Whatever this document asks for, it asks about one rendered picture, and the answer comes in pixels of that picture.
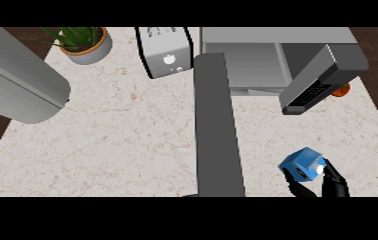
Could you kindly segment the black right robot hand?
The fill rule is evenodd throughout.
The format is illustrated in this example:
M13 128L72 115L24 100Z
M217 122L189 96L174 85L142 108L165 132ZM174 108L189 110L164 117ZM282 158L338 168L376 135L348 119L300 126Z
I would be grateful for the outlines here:
M337 171L329 160L325 160L322 196L323 197L348 197L350 190L344 177ZM314 192L304 187L295 180L288 170L283 170L285 180L289 192L295 197L314 197Z

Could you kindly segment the blue milk carton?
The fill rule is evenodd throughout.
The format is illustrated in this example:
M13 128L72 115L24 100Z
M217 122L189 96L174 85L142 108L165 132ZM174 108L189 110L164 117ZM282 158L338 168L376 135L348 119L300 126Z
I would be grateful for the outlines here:
M297 182L309 182L323 173L326 162L322 154L306 147L286 156L278 168L288 170Z

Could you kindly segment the dark grey microwave door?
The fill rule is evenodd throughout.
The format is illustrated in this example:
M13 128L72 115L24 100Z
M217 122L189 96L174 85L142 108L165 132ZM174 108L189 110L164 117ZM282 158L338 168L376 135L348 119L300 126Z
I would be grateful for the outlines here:
M244 197L244 177L221 53L195 58L196 178L201 197Z

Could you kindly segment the grey microwave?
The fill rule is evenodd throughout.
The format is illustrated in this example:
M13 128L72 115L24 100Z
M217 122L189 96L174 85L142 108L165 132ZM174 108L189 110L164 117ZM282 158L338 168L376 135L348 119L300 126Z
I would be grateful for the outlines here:
M276 96L303 114L369 68L345 27L204 27L201 51L221 53L230 94Z

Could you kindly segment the orange round object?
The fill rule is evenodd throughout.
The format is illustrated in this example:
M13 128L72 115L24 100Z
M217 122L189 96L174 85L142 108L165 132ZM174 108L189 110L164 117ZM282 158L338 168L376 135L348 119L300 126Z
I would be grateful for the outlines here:
M334 97L343 97L343 96L347 95L348 91L350 91L350 84L345 83L345 84L331 93L331 95L332 95Z

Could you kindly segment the silver toaster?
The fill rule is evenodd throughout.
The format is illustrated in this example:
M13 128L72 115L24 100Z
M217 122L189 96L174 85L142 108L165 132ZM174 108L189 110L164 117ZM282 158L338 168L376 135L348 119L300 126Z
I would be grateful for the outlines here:
M139 56L151 79L192 68L193 42L186 27L136 27Z

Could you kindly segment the grey pot with orange rim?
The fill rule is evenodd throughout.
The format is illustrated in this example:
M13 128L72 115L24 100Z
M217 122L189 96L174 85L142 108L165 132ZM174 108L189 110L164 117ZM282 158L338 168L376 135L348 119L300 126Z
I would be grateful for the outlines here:
M102 38L93 47L80 52L71 52L60 49L71 61L78 65L90 65L97 63L109 54L112 49L112 38L105 27L102 27Z

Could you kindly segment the green leafy plant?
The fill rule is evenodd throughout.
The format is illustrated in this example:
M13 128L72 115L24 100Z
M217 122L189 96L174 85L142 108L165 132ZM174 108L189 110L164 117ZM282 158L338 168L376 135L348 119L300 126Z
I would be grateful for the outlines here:
M91 51L99 47L106 36L103 27L60 27L59 31L41 27L41 30L53 37L52 45L69 54Z

